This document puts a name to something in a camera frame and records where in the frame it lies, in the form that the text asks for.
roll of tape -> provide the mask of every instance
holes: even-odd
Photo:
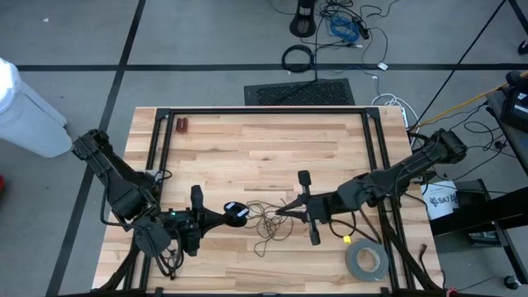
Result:
[[[360,267],[357,261],[357,254],[360,251],[370,252],[374,257],[375,265],[370,271],[364,271]],[[345,263],[348,271],[361,281],[382,280],[387,275],[387,271],[389,271],[389,257],[387,257],[383,245],[373,243],[366,238],[360,239],[348,247],[345,254]]]

white trash bin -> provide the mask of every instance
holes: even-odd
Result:
[[[0,139],[53,158],[72,148],[66,124],[58,111],[21,80],[15,65],[0,59]]]

wooden table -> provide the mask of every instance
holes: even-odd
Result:
[[[134,169],[145,168],[155,112],[154,107],[135,110],[124,157]],[[380,112],[389,159],[395,164],[411,153],[403,119],[397,107],[380,107]],[[192,185],[201,185],[205,207],[223,213],[224,203],[230,200],[265,200],[275,204],[293,200],[301,192],[299,170],[310,171],[313,193],[335,191],[344,181],[370,170],[359,115],[238,114],[187,118],[188,132],[174,134],[170,143],[167,169],[173,177],[164,184],[163,209],[189,206]],[[377,162],[381,164],[374,125],[370,128]],[[164,130],[161,129],[158,151]],[[417,186],[412,186],[409,193],[421,197]],[[402,197],[402,205],[408,249],[417,259],[422,243],[428,246],[423,259],[431,278],[441,285],[440,263],[426,210],[419,201],[406,196]],[[363,210],[380,232],[377,209],[364,205]],[[357,217],[358,228],[372,234],[361,216]],[[350,214],[338,218],[351,220]],[[282,227],[281,232],[286,233],[287,227]],[[349,230],[336,225],[336,231]],[[198,256],[185,258],[175,280],[163,277],[152,261],[148,291],[158,286],[173,293],[379,293],[381,286],[390,288],[388,277],[362,282],[351,276],[344,264],[347,245],[332,235],[327,225],[319,226],[319,232],[321,244],[312,246],[308,226],[295,222],[293,233],[286,240],[269,242],[266,255],[259,257],[253,247],[262,239],[255,229],[215,228],[201,240]],[[132,232],[125,233],[121,228],[106,228],[94,288],[104,284],[120,265],[129,251],[131,237]],[[352,240],[359,238],[355,234]],[[405,287],[401,259],[395,249],[394,255],[400,287]],[[142,258],[136,263],[133,287],[139,283]],[[366,255],[361,255],[360,262],[372,265]]]

floor mat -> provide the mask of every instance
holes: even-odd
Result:
[[[348,78],[244,87],[246,106],[355,105]]]

black floor stripe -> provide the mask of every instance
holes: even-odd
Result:
[[[20,72],[91,72],[117,71],[119,65],[17,65]]]
[[[114,110],[114,105],[116,104],[120,85],[123,81],[123,66],[125,66],[128,62],[130,51],[132,50],[132,45],[134,43],[135,35],[138,30],[139,21],[141,20],[141,16],[143,14],[145,3],[146,0],[139,0],[138,6],[136,7],[134,19],[132,20],[132,24],[130,25],[130,30],[126,38],[125,47],[121,54],[119,68],[115,73],[111,90],[108,94],[108,98],[106,99],[105,110],[103,111],[101,122],[99,124],[99,129],[101,130],[106,130],[108,128],[108,124],[110,123],[111,113]],[[84,172],[84,177],[79,188],[77,199],[75,200],[75,205],[70,216],[68,228],[66,229],[66,234],[64,235],[64,240],[60,248],[59,257],[57,258],[57,262],[55,263],[53,274],[51,276],[51,281],[49,282],[48,290],[46,291],[46,296],[56,296],[59,294],[60,286],[62,285],[64,279],[64,273],[66,272],[66,269],[68,267],[69,258],[71,256],[78,228],[81,223],[81,218],[84,212],[84,206],[86,205],[88,192],[90,191],[90,186],[92,185],[92,180],[93,172],[87,167]]]
[[[493,18],[495,18],[495,16],[498,14],[498,12],[501,10],[501,7],[504,5],[504,3],[506,2],[506,0],[502,0],[501,3],[498,5],[497,9],[495,9],[495,12],[493,12],[493,14],[489,17],[488,21],[486,22],[486,24],[484,24],[484,27],[482,27],[482,29],[480,30],[480,32],[478,33],[477,37],[475,37],[475,39],[473,40],[473,42],[471,43],[471,45],[469,46],[469,48],[465,51],[465,53],[462,55],[462,57],[460,57],[460,60],[458,62],[458,64],[461,64],[462,63],[462,60],[464,60],[465,56],[469,53],[469,51],[473,48],[473,46],[477,43],[477,41],[479,40],[480,36],[484,33],[484,31],[486,30],[486,28],[488,28],[489,24],[493,21]],[[432,98],[431,102],[429,102],[429,104],[427,105],[426,109],[423,111],[423,113],[420,115],[420,117],[418,118],[418,120],[416,121],[416,123],[414,124],[414,126],[410,129],[410,130],[413,130],[414,127],[416,125],[418,125],[418,123],[422,120],[423,116],[426,114],[426,112],[429,110],[429,108],[432,106],[432,104],[436,101],[436,99],[438,98],[438,96],[440,95],[440,93],[442,92],[442,90],[444,89],[444,87],[447,85],[447,83],[451,80],[451,78],[453,77],[453,74],[455,74],[455,70],[452,70],[451,73],[449,74],[449,76],[447,77],[447,79],[444,81],[444,83],[442,83],[440,89],[438,90],[438,92],[436,92],[435,96]]]
[[[387,64],[390,70],[527,70],[528,63],[499,64]],[[281,64],[141,64],[141,65],[17,65],[21,72],[94,72],[94,71],[270,71],[283,70]],[[318,64],[320,70],[376,70],[376,64]]]
[[[522,28],[525,30],[526,34],[528,34],[528,20],[526,20],[525,14],[522,13],[522,10],[519,7],[519,4],[517,3],[517,0],[508,0],[508,1],[509,1],[510,5],[511,5],[511,9],[513,9],[513,12],[515,13],[517,18],[519,19],[519,22],[521,23]]]
[[[387,64],[389,70],[524,70],[528,64]],[[377,64],[318,64],[319,70],[376,70]],[[267,71],[283,70],[281,64],[145,64],[126,65],[125,71]]]

